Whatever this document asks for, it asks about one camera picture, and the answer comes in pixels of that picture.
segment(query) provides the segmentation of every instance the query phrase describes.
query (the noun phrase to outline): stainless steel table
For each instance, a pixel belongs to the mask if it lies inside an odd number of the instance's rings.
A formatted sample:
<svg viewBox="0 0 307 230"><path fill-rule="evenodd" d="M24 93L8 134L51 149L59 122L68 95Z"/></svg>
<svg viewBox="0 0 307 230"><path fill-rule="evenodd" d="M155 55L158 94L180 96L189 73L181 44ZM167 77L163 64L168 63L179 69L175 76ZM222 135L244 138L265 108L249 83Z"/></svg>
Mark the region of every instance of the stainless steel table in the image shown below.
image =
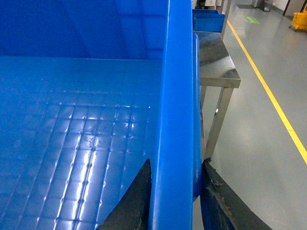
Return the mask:
<svg viewBox="0 0 307 230"><path fill-rule="evenodd" d="M200 41L201 106L207 86L221 87L219 100L209 132L205 158L211 158L219 137L226 111L234 88L239 88L241 79L219 33L195 31Z"/></svg>

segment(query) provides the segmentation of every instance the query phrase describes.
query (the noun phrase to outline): bin bottom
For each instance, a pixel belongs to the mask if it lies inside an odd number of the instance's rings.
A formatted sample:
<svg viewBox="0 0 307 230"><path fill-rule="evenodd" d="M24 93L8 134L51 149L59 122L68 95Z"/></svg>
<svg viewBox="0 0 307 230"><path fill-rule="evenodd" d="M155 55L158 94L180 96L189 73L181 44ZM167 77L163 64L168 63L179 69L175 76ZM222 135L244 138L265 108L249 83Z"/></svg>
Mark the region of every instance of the bin bottom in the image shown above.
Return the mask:
<svg viewBox="0 0 307 230"><path fill-rule="evenodd" d="M95 229L153 158L162 62L0 57L0 229Z"/></svg>

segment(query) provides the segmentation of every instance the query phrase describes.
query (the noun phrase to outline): gray floor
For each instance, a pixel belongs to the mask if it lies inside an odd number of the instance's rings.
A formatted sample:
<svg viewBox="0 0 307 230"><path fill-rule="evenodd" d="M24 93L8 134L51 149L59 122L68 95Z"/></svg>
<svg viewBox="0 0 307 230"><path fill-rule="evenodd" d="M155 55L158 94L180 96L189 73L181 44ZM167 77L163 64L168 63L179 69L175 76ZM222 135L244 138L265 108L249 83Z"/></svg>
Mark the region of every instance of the gray floor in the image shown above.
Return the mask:
<svg viewBox="0 0 307 230"><path fill-rule="evenodd" d="M291 21L275 11L239 9L236 3L249 1L233 1L229 21L307 147L307 35L290 30ZM224 42L242 82L234 90L212 166L273 230L306 230L307 165L229 27ZM206 134L218 93L207 88ZM198 206L196 201L194 229L203 229Z"/></svg>

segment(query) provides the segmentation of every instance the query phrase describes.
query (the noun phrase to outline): blue crate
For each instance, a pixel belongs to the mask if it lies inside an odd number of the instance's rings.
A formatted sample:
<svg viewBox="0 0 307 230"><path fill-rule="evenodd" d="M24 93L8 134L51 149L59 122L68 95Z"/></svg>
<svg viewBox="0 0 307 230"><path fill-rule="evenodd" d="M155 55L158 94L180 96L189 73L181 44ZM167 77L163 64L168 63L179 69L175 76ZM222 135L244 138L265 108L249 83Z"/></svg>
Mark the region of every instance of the blue crate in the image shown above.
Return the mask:
<svg viewBox="0 0 307 230"><path fill-rule="evenodd" d="M225 15L217 10L193 10L193 30L206 32L221 32Z"/></svg>
<svg viewBox="0 0 307 230"><path fill-rule="evenodd" d="M94 230L147 158L149 228L191 229L201 161L190 2L0 5L0 229Z"/></svg>

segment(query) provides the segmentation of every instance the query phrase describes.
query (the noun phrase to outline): yellow floor line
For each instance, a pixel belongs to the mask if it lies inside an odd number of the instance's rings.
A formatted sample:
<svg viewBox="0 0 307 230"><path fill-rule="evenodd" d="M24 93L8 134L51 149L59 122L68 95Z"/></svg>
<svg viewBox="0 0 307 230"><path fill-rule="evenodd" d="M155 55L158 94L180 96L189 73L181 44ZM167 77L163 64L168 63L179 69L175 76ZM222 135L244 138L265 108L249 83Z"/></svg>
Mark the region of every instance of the yellow floor line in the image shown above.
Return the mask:
<svg viewBox="0 0 307 230"><path fill-rule="evenodd" d="M258 79L260 80L263 88L265 89L265 91L267 92L270 100L272 101L279 117L281 118L281 120L283 121L284 126L286 127L288 133L290 134L293 142L295 143L298 151L300 152L300 154L302 155L305 163L307 164L307 151L304 147L304 145L302 144L301 140L299 139L299 137L297 136L296 132L294 131L292 125L290 124L288 118L286 117L286 115L284 114L282 108L280 107L280 105L278 104L276 98L274 97L272 91L270 90L269 86L267 85L267 83L265 82L264 78L262 77L262 75L260 74L257 66L255 65L255 62L253 61L253 59L250 57L248 51L246 50L246 48L244 47L241 39L239 38L238 34L236 33L235 29L233 28L233 26L231 25L231 23L229 21L227 21L230 29L232 30L232 32L234 33L237 41L239 42L243 52L245 53L246 57L248 58L252 68L254 69Z"/></svg>

